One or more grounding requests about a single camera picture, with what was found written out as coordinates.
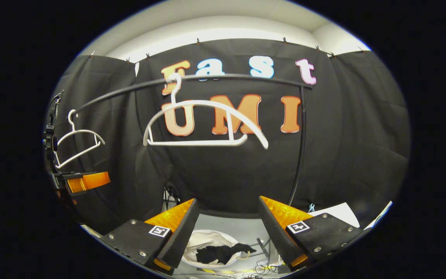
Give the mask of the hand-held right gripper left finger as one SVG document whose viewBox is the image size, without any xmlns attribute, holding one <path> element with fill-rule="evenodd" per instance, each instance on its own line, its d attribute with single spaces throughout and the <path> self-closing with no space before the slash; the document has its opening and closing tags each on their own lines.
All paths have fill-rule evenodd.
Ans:
<svg viewBox="0 0 446 279">
<path fill-rule="evenodd" d="M 173 274 L 199 214 L 199 202 L 193 198 L 146 221 L 128 220 L 100 241 L 143 268 Z"/>
</svg>

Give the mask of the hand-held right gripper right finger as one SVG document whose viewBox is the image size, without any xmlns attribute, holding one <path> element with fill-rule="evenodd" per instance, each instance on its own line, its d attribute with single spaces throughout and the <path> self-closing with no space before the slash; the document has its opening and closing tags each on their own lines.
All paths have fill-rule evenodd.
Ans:
<svg viewBox="0 0 446 279">
<path fill-rule="evenodd" d="M 258 198 L 258 211 L 278 254 L 292 272 L 329 260 L 363 231 L 333 214 L 311 215 L 265 196 Z"/>
</svg>

